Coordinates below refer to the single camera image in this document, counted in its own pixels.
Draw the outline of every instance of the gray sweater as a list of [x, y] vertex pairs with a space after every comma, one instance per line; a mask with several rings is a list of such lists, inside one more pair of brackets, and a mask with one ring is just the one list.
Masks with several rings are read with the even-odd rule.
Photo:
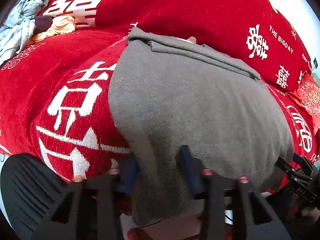
[[255, 70], [210, 47], [138, 28], [128, 44], [109, 104], [141, 168], [132, 194], [138, 225], [202, 211], [176, 167], [184, 144], [222, 176], [248, 176], [261, 191], [279, 188], [284, 174], [275, 162], [292, 160], [292, 136]]

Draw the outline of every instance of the light blue clothing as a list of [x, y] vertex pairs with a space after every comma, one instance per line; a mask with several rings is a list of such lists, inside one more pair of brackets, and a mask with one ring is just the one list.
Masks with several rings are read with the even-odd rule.
[[0, 65], [20, 53], [36, 28], [35, 17], [50, 0], [19, 0], [0, 28]]

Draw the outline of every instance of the orange fabric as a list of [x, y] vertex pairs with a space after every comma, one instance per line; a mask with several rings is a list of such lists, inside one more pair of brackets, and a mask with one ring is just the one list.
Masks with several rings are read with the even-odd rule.
[[302, 109], [306, 109], [313, 124], [313, 134], [320, 128], [320, 88], [309, 73], [304, 72], [302, 80], [288, 96]]
[[51, 27], [43, 33], [34, 35], [28, 42], [28, 45], [43, 41], [46, 38], [58, 34], [66, 34], [75, 31], [75, 19], [70, 15], [63, 15], [53, 18]]

